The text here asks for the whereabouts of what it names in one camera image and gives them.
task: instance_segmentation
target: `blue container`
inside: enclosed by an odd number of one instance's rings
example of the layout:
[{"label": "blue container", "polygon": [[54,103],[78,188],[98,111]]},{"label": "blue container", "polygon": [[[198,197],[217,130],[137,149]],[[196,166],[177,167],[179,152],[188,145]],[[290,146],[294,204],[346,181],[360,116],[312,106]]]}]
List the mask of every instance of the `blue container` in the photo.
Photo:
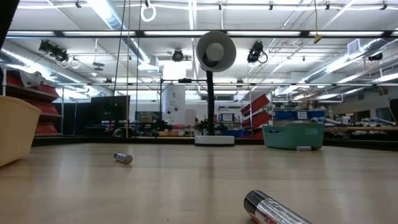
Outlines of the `blue container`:
[{"label": "blue container", "polygon": [[221,135],[222,136],[234,136],[236,138],[244,138],[250,133],[250,131],[246,130],[227,130],[227,131],[222,131]]},{"label": "blue container", "polygon": [[275,111],[274,112],[274,121],[288,120],[288,119],[295,119],[293,111]]},{"label": "blue container", "polygon": [[310,111],[310,118],[322,118],[325,116],[325,111]]}]

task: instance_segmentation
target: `white cylindrical tank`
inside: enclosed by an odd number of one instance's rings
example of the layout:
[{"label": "white cylindrical tank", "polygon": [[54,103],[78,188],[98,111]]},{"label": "white cylindrical tank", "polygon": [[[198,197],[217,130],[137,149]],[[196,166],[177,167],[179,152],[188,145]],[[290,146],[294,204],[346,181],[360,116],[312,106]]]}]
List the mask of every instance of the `white cylindrical tank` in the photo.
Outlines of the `white cylindrical tank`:
[{"label": "white cylindrical tank", "polygon": [[169,85],[162,94],[163,120],[170,124],[185,122],[185,86]]}]

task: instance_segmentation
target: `ceiling beam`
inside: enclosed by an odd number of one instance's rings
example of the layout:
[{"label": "ceiling beam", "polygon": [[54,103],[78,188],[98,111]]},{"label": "ceiling beam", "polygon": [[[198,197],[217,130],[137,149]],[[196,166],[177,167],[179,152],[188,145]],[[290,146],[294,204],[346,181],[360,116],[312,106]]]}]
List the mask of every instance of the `ceiling beam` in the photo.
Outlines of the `ceiling beam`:
[{"label": "ceiling beam", "polygon": [[[200,38],[210,31],[223,32],[231,38],[301,38],[313,39],[308,30],[10,30],[8,39],[108,39],[108,38]],[[319,30],[323,39],[396,38],[397,30]]]}]

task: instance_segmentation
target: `label on bin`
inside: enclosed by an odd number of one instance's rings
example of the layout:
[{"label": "label on bin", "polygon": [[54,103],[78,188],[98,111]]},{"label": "label on bin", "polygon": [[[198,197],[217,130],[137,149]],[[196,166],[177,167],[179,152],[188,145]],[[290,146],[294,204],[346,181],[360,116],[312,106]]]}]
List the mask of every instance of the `label on bin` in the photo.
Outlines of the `label on bin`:
[{"label": "label on bin", "polygon": [[306,111],[298,111],[297,119],[307,119],[307,112]]}]

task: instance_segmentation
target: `table surface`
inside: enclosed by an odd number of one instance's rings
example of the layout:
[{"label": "table surface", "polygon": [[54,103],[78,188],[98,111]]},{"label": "table surface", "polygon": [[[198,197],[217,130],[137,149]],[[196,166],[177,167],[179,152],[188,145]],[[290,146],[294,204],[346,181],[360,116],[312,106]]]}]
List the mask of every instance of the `table surface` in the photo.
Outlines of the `table surface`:
[{"label": "table surface", "polygon": [[[125,166],[114,152],[134,156]],[[398,154],[189,145],[74,144],[32,148],[0,167],[8,223],[252,223],[261,190],[313,223],[395,223]]]}]

